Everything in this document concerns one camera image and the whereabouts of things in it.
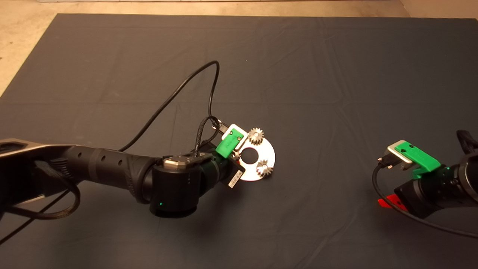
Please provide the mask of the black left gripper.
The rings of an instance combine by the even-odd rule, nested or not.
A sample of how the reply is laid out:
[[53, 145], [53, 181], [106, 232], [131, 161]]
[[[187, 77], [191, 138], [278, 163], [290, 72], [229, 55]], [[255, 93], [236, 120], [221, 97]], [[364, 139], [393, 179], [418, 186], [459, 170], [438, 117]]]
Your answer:
[[220, 172], [219, 182], [231, 189], [234, 188], [245, 173], [245, 168], [239, 161], [231, 157], [227, 159], [219, 157], [217, 165]]

